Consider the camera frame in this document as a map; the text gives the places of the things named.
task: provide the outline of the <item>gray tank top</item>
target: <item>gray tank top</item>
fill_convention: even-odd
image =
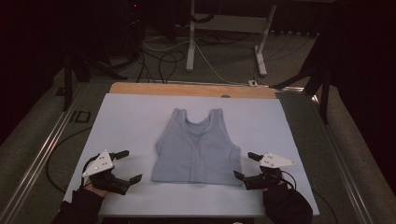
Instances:
[[[199,123],[175,109],[156,144],[159,158],[152,180],[159,182],[241,185],[233,170],[241,171],[241,149],[231,141],[221,109],[212,109]]]

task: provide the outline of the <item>black cable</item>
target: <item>black cable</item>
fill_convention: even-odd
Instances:
[[[146,78],[148,79],[148,83],[150,80],[152,80],[153,83],[157,83],[155,79],[152,77],[151,73],[149,72],[149,68],[147,65],[145,65],[145,68],[146,68]]]
[[[335,212],[334,212],[334,210],[332,209],[332,207],[330,206],[330,204],[316,191],[316,190],[314,190],[314,188],[311,188],[312,189],[312,191],[314,191],[318,196],[319,196],[319,198],[323,201],[323,202],[325,202],[326,204],[327,204],[327,206],[330,208],[330,210],[332,211],[332,215],[334,216],[334,219],[335,219],[335,224],[338,224],[338,218],[337,218],[337,215],[335,214]]]
[[[161,77],[161,80],[163,81],[163,84],[167,84],[167,83],[168,83],[168,80],[169,80],[169,78],[170,78],[170,76],[172,76],[172,75],[175,73],[175,71],[176,71],[176,69],[177,69],[177,63],[178,63],[178,62],[181,62],[182,60],[185,59],[185,54],[184,54],[183,52],[181,52],[181,51],[178,51],[178,50],[164,52],[164,53],[163,53],[163,56],[162,56],[161,58],[159,58],[159,57],[157,57],[157,56],[155,56],[155,55],[153,55],[153,54],[151,54],[151,53],[148,53],[146,50],[142,50],[142,51],[143,51],[143,53],[146,53],[148,56],[150,56],[150,57],[152,57],[152,58],[154,58],[154,59],[159,60],[158,72],[159,72],[159,75],[160,75],[160,77]],[[179,59],[177,59],[177,58],[173,55],[174,53],[179,53],[179,54],[181,54],[182,57],[179,58]],[[166,56],[168,56],[168,55],[171,56],[174,60],[173,60],[173,61],[167,61],[167,60],[165,60],[164,57],[166,57]],[[164,78],[164,75],[163,75],[163,72],[162,72],[162,69],[161,69],[161,65],[162,65],[163,63],[174,63],[174,64],[175,64],[175,66],[174,66],[172,72],[170,72],[170,74],[169,74],[166,78]]]
[[[208,36],[213,36],[215,38],[215,41],[206,40],[205,38],[208,37]],[[213,31],[213,32],[210,32],[207,35],[204,35],[204,37],[199,38],[198,40],[200,40],[201,42],[205,43],[206,45],[217,45],[217,44],[227,45],[227,44],[233,44],[233,43],[236,43],[238,41],[245,40],[249,36],[250,36],[250,33],[243,33],[243,35],[241,37],[239,37],[239,38],[230,38],[228,36],[221,35],[219,32],[214,32]],[[228,39],[228,40],[231,40],[231,41],[221,42],[220,38]]]
[[[142,67],[140,68],[139,76],[137,76],[136,83],[138,83],[139,80],[140,80],[140,78],[142,77],[143,69],[145,68],[145,60],[146,60],[146,59],[145,59],[145,56],[144,56],[143,53],[142,53],[142,50],[139,51],[139,55],[142,56],[142,62],[141,62]]]
[[[289,181],[287,181],[286,179],[280,179],[281,181],[283,181],[283,182],[285,182],[286,184],[288,184],[292,189],[295,189],[294,188],[294,186],[289,182]]]
[[[291,179],[293,179],[293,181],[294,181],[294,189],[296,189],[297,190],[297,182],[296,182],[296,179],[294,179],[294,177],[291,175],[291,174],[289,174],[288,172],[286,172],[286,171],[281,171],[282,173],[285,173],[285,174],[287,174],[287,175],[289,175],[290,177],[291,177]]]
[[[196,19],[195,17],[190,16],[190,19],[195,23],[206,23],[206,22],[213,20],[213,18],[215,18],[215,14],[209,14],[205,18],[202,18],[202,19]]]
[[[153,54],[148,53],[148,51],[154,51],[154,52],[159,52],[159,51],[157,51],[157,50],[152,50],[152,49],[145,49],[145,50],[143,50],[143,52],[146,53],[148,56],[153,57],[153,58],[158,59],[158,60],[161,59],[161,58],[159,58],[159,57],[157,57],[157,56],[155,56],[155,55],[153,55]],[[179,50],[169,51],[169,52],[166,52],[166,53],[179,53],[179,54],[182,55],[182,57],[181,57],[180,59],[176,59],[176,57],[174,57],[174,58],[175,58],[174,61],[166,61],[166,60],[163,60],[165,63],[174,63],[174,62],[179,63],[179,62],[183,61],[183,60],[186,58],[186,55],[185,55],[182,51],[179,51]]]
[[[283,48],[285,48],[293,39],[293,35],[290,37],[290,39],[288,40],[288,42],[286,42],[279,50],[277,50],[275,53],[273,53],[271,56],[267,57],[266,59],[264,59],[264,61],[266,62],[267,60],[271,59],[272,57],[274,57],[275,55],[277,55]]]
[[[83,132],[88,131],[88,130],[91,129],[91,128],[92,128],[92,127],[89,127],[89,128],[83,129],[83,130],[81,130],[81,131],[79,131],[79,132],[76,132],[76,133],[73,133],[73,134],[67,136],[65,139],[63,139],[62,141],[60,141],[60,142],[52,149],[51,153],[49,154],[49,157],[48,157],[47,162],[46,162],[46,176],[47,176],[47,179],[48,179],[49,182],[53,185],[53,187],[55,187],[56,189],[60,190],[60,191],[63,192],[63,193],[66,193],[66,190],[63,189],[63,188],[61,188],[61,187],[59,187],[57,184],[55,184],[55,182],[54,182],[54,181],[52,180],[52,178],[50,177],[50,159],[51,159],[53,153],[55,152],[55,150],[56,150],[61,144],[63,144],[65,141],[69,140],[70,138],[72,138],[72,137],[74,137],[74,136],[76,136],[76,135],[78,135],[78,134],[80,134],[80,133],[83,133]]]
[[[99,155],[94,156],[94,157],[90,158],[87,162],[85,162],[84,168],[82,168],[82,173],[83,173],[83,174],[84,174],[84,172],[87,170],[88,165],[89,165],[92,161],[95,161],[98,157],[99,157]],[[84,187],[87,187],[88,185],[90,185],[90,184],[87,184],[87,185],[84,186],[84,177],[81,176],[81,185],[80,185],[79,187],[82,189],[82,188],[84,188]]]
[[[269,61],[280,60],[280,59],[286,58],[287,56],[290,56],[290,55],[292,55],[292,54],[295,54],[299,49],[301,49],[302,47],[304,47],[304,46],[308,43],[308,40],[309,40],[309,37],[305,40],[305,43],[304,43],[304,44],[302,44],[300,47],[298,47],[298,48],[297,48],[294,52],[292,52],[292,53],[285,54],[285,55],[283,55],[283,56],[280,57],[280,58],[268,59],[268,60],[264,60],[264,61],[267,63],[267,62],[269,62]]]
[[[112,70],[118,70],[122,71],[126,68],[128,68],[129,66],[133,65],[134,63],[136,63],[136,60],[130,60],[128,59],[128,61],[124,62],[124,63],[119,63],[119,64],[115,64],[115,65],[111,65],[108,68],[112,69]]]

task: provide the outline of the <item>gray floor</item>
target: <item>gray floor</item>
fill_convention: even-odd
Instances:
[[[241,34],[225,34],[238,38]],[[175,43],[165,38],[147,36],[145,43],[154,49],[168,49]],[[178,38],[177,43],[183,43],[187,38]],[[259,35],[249,35],[243,41],[232,44],[204,45],[197,40],[200,50],[195,52],[194,71],[186,72],[186,59],[177,64],[175,73],[168,82],[198,82],[198,83],[243,83],[256,79],[259,83],[273,85],[296,75],[315,38],[301,35],[270,35],[265,45],[264,58],[267,59],[267,77],[257,76],[253,46],[260,41]],[[187,44],[180,44],[172,50],[187,53]],[[161,57],[163,54],[149,51]],[[122,59],[114,58],[112,62]],[[161,83],[159,76],[159,60],[146,55],[148,70]],[[174,63],[162,63],[163,76],[167,77],[173,70]],[[135,63],[120,75],[127,76],[128,81],[135,82],[140,71],[140,63]],[[75,92],[81,91],[76,97],[73,109],[90,111],[92,118],[88,123],[67,123],[58,143],[80,130],[93,125],[95,115],[100,108],[103,97],[112,83],[111,79],[93,71],[94,77],[90,83],[75,85]],[[294,83],[294,87],[303,87],[307,79]],[[7,202],[24,174],[33,161],[35,155],[51,135],[52,129],[62,113],[63,98],[55,96],[59,87],[63,86],[63,72],[55,78],[54,86],[36,103],[31,112],[21,121],[11,136],[0,148],[0,209],[5,209]],[[277,94],[285,108],[290,128],[296,146],[304,162],[304,167],[312,188],[323,196],[334,210],[339,223],[362,223],[360,212],[351,202],[353,192],[348,191],[348,184],[356,186],[356,191],[364,202],[369,219],[373,223],[394,223],[396,219],[396,200],[385,179],[380,174],[369,149],[364,143],[359,130],[348,115],[342,104],[336,88],[331,88],[329,102],[329,125],[324,125],[316,114],[317,107],[311,104],[308,97],[296,92],[280,92]],[[79,153],[85,145],[89,130],[64,141],[56,148],[50,161],[50,174],[58,185],[67,185],[77,164]],[[346,162],[346,167],[340,169],[340,164],[334,157],[337,149]],[[343,176],[351,175],[353,179],[346,183]],[[49,223],[55,216],[63,194],[55,189],[45,176],[44,170],[39,173],[35,184],[16,213],[14,223]],[[314,218],[314,223],[335,223],[329,206],[317,195],[320,216]],[[270,223],[265,217],[256,218],[258,223]]]

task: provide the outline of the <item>white table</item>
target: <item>white table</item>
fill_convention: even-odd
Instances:
[[[64,199],[71,201],[72,190],[80,184],[85,162],[107,149],[109,152],[129,150],[130,156],[114,161],[113,174],[121,179],[143,174],[142,181],[130,187],[126,195],[109,194],[100,211],[100,216],[112,217],[258,217],[264,216],[262,193],[245,190],[242,185],[222,186],[206,184],[154,183],[150,180],[157,160],[155,142],[170,119],[174,108],[185,108],[189,120],[201,121],[210,108],[222,108],[228,133],[232,141],[242,148],[242,171],[245,175],[257,175],[259,164],[248,158],[248,152],[264,154],[267,151],[289,158],[296,165],[283,170],[291,173],[299,191],[310,202],[314,215],[318,207],[294,145],[289,124],[277,99],[220,98],[186,96],[197,89],[215,96],[232,89],[263,96],[268,90],[250,87],[230,88],[184,86],[184,85],[134,85],[137,94],[110,93],[106,96],[93,125],[86,146],[78,161]],[[184,96],[158,95],[169,91],[177,94],[175,87],[184,91]],[[141,94],[150,90],[150,95]],[[128,84],[120,84],[118,92],[129,93]]]

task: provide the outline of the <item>wire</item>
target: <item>wire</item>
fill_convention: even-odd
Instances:
[[[276,54],[278,54],[283,48],[285,48],[293,39],[293,35],[290,37],[289,41],[286,42],[279,50],[277,50],[275,53],[273,53],[271,56],[267,57],[266,59],[264,59],[264,61],[269,60],[270,58],[274,57]]]
[[[228,80],[222,78],[222,77],[216,72],[216,70],[212,67],[212,65],[207,61],[205,55],[202,53],[202,51],[201,51],[201,49],[198,47],[198,45],[196,45],[196,44],[194,44],[194,45],[195,45],[195,47],[198,48],[199,52],[201,53],[201,55],[202,55],[202,57],[204,58],[204,60],[205,60],[205,62],[207,63],[207,65],[212,69],[213,73],[214,73],[219,79],[221,79],[221,80],[224,81],[224,82],[230,83],[230,84],[248,86],[248,84],[245,84],[245,83],[231,82],[231,81],[228,81]]]
[[[223,34],[220,33],[220,32],[212,31],[212,32],[208,33],[207,35],[205,35],[205,36],[199,38],[199,40],[200,40],[201,42],[205,43],[206,45],[216,45],[216,44],[227,45],[227,44],[233,44],[233,43],[236,43],[236,42],[238,42],[238,41],[245,40],[245,39],[247,39],[247,38],[251,35],[251,33],[242,33],[242,34],[243,34],[243,35],[242,35],[241,37],[239,37],[239,38],[231,38],[231,37],[228,37],[228,36],[223,35]],[[213,40],[206,40],[205,37],[208,37],[208,36],[214,37],[214,38],[215,38],[215,41],[213,41]],[[220,41],[221,38],[227,39],[227,40],[231,40],[231,41],[221,42],[221,41]]]
[[[146,78],[148,79],[148,83],[150,80],[152,80],[154,83],[156,83],[154,78],[152,77],[151,73],[149,72],[149,68],[146,66],[146,57],[143,53],[143,50],[140,50],[140,56],[142,57],[142,62],[140,62],[140,61],[139,62],[142,64],[142,67],[140,68],[139,76],[137,77],[136,83],[139,82],[140,78],[142,77],[143,70],[145,68],[146,68]]]
[[[180,46],[180,45],[183,45],[183,44],[188,44],[188,43],[190,43],[190,41],[183,41],[183,42],[178,43],[178,44],[176,44],[176,45],[174,45],[174,46],[172,46],[172,47],[170,47],[170,48],[167,48],[167,49],[154,49],[154,48],[150,47],[149,45],[147,45],[145,42],[142,42],[142,43],[143,43],[143,45],[146,46],[146,48],[148,48],[148,49],[161,52],[161,51],[168,51],[169,49],[174,49],[175,47]]]
[[[88,165],[92,162],[95,161],[97,158],[99,157],[99,155],[94,156],[92,158],[90,158],[87,162],[85,162],[84,168],[82,168],[82,173],[84,174],[84,172],[87,170]],[[84,176],[81,176],[81,185],[79,186],[81,189],[89,186],[91,183],[84,185]]]
[[[149,42],[149,41],[151,41],[151,40],[156,40],[156,39],[161,39],[161,38],[165,38],[165,36],[164,36],[164,35],[154,36],[154,37],[152,37],[151,39],[145,39],[145,40],[143,40],[143,42]]]
[[[286,57],[288,57],[288,56],[290,56],[290,55],[292,55],[292,54],[295,54],[299,49],[303,48],[303,47],[308,43],[308,40],[309,40],[309,37],[305,40],[305,43],[303,43],[300,47],[298,47],[298,48],[297,48],[294,52],[292,52],[292,53],[285,54],[285,55],[281,56],[280,58],[268,59],[268,60],[264,60],[264,61],[267,63],[267,62],[269,62],[269,61],[280,60],[280,59],[286,58]]]
[[[314,188],[311,188],[312,189],[312,191],[314,191],[318,196],[319,196],[319,198],[323,201],[323,202],[325,202],[326,204],[327,204],[327,206],[330,208],[330,210],[332,211],[332,215],[334,216],[334,219],[335,219],[335,224],[338,224],[338,218],[337,218],[337,215],[335,214],[335,212],[334,212],[334,210],[332,209],[332,207],[330,206],[330,204],[314,189]]]
[[[134,63],[136,63],[136,60],[128,60],[128,61],[126,61],[124,63],[119,63],[119,64],[115,64],[115,65],[109,66],[108,68],[112,69],[112,70],[114,70],[116,72],[120,72],[120,71],[125,70],[128,67],[134,65]]]
[[[175,71],[176,71],[176,69],[177,69],[177,63],[178,63],[178,62],[181,62],[181,61],[183,61],[183,60],[185,59],[185,54],[184,54],[183,52],[181,52],[181,51],[170,51],[170,52],[165,52],[165,54],[164,54],[161,58],[159,58],[159,57],[157,57],[157,56],[155,56],[155,55],[153,55],[153,54],[150,54],[150,53],[148,53],[148,52],[145,51],[145,50],[143,50],[143,52],[146,53],[148,56],[153,57],[153,58],[159,60],[158,72],[159,72],[159,74],[160,74],[161,79],[163,80],[163,84],[167,84],[168,79],[170,78],[170,76],[172,76],[172,75],[175,73]],[[180,55],[181,55],[181,58],[177,59],[177,58],[173,55],[174,53],[180,54]],[[166,56],[172,57],[172,58],[173,58],[173,61],[167,61],[167,60],[165,60],[164,58],[165,58]],[[165,76],[163,75],[163,71],[162,71],[162,69],[161,69],[161,65],[162,65],[163,63],[174,63],[174,64],[175,64],[175,66],[174,66],[172,72],[170,72],[169,75],[166,76],[166,78],[164,78]]]
[[[81,130],[81,131],[79,131],[79,132],[76,132],[76,133],[73,133],[73,134],[67,136],[64,140],[60,141],[60,142],[52,149],[51,153],[49,154],[49,157],[48,157],[47,162],[46,162],[46,176],[47,176],[47,179],[48,179],[49,182],[53,185],[53,187],[55,187],[56,189],[60,190],[60,191],[63,192],[63,193],[66,193],[66,190],[63,189],[63,188],[61,188],[61,187],[59,187],[59,186],[52,180],[52,178],[50,177],[50,159],[51,159],[53,153],[55,152],[55,150],[56,150],[61,144],[63,144],[65,141],[69,140],[70,138],[72,138],[72,137],[74,137],[74,136],[76,136],[76,135],[78,135],[78,134],[80,134],[80,133],[84,133],[84,132],[88,131],[88,130],[91,129],[91,128],[92,128],[92,127],[89,127],[89,128],[83,129],[83,130]]]
[[[284,173],[284,174],[289,175],[289,176],[291,177],[291,179],[293,179],[293,182],[294,182],[294,189],[297,190],[297,182],[296,182],[296,179],[294,179],[294,177],[293,177],[291,174],[289,174],[288,172],[286,172],[286,171],[281,171],[281,172]]]

